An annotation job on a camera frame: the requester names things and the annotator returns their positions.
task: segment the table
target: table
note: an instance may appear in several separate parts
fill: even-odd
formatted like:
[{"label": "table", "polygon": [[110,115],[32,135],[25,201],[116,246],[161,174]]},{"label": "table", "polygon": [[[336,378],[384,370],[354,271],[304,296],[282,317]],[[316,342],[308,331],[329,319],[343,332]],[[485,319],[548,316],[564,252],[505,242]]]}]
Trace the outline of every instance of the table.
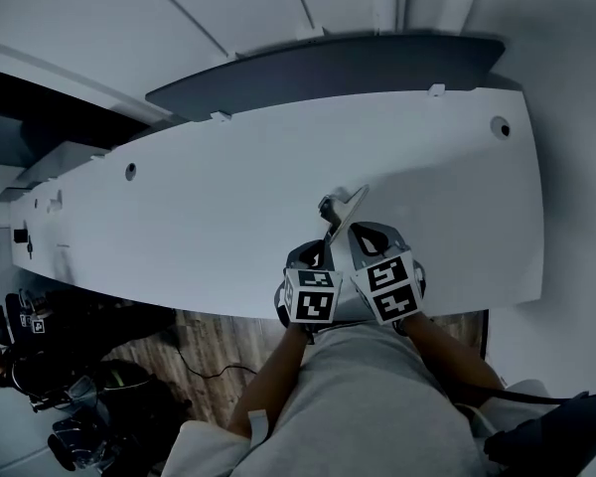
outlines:
[{"label": "table", "polygon": [[[136,301],[273,318],[287,253],[327,229],[320,200],[364,184],[353,221],[400,230],[426,269],[429,314],[540,296],[529,117],[520,92],[486,88],[308,100],[143,137],[13,202],[11,226],[33,245],[30,257],[13,243],[13,260]],[[343,233],[334,259],[349,272],[345,243]],[[354,296],[347,279],[343,304]]]}]

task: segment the forearm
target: forearm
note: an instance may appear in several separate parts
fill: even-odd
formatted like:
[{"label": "forearm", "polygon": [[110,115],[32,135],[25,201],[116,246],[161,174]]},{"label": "forearm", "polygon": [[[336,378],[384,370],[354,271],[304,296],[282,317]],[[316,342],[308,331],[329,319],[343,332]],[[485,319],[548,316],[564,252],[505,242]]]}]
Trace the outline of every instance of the forearm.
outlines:
[{"label": "forearm", "polygon": [[454,339],[424,314],[405,318],[402,326],[424,364],[452,401],[479,406],[488,398],[486,394],[460,387],[459,384],[496,390],[504,388],[495,371],[477,352]]},{"label": "forearm", "polygon": [[249,383],[229,420],[227,430],[251,437],[248,413],[259,409],[267,412],[269,430],[289,399],[302,364],[308,337],[297,325],[290,325],[278,347],[258,375]]}]

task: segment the white t-shirt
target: white t-shirt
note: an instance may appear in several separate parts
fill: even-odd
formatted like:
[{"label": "white t-shirt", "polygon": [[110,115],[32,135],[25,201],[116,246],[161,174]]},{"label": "white t-shirt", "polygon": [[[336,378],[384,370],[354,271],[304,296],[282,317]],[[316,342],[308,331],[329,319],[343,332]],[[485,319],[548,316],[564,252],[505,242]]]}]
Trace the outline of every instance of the white t-shirt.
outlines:
[{"label": "white t-shirt", "polygon": [[[444,395],[415,347],[390,327],[364,323],[316,336],[298,384],[269,438],[250,440],[186,422],[163,477],[485,476],[493,429],[513,429],[551,406],[493,398],[471,425]],[[546,396],[539,382],[512,388]]]}]

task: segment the wood plank floor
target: wood plank floor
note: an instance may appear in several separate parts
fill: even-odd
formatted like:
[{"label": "wood plank floor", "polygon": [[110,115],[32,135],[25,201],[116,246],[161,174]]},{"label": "wood plank floor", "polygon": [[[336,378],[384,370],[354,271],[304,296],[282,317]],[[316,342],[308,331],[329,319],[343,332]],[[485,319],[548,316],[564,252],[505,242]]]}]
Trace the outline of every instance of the wood plank floor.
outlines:
[{"label": "wood plank floor", "polygon": [[[482,313],[440,316],[434,320],[453,337],[479,350]],[[192,402],[188,410],[190,419],[225,427],[234,404],[253,375],[228,369],[219,378],[204,380],[188,371],[177,347],[188,365],[206,376],[219,373],[228,364],[243,364],[258,371],[284,330],[274,320],[178,311],[176,326],[118,347],[107,359],[139,364],[167,383],[176,399]]]}]

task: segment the dark gray panel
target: dark gray panel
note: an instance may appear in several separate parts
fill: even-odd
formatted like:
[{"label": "dark gray panel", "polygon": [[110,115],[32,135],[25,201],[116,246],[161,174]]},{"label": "dark gray panel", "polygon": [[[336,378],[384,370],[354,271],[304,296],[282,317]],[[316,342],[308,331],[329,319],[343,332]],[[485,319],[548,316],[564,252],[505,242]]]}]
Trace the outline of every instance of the dark gray panel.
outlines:
[{"label": "dark gray panel", "polygon": [[438,35],[362,37],[293,47],[203,71],[151,91],[146,100],[193,121],[215,111],[351,93],[472,90],[504,52],[489,39]]}]

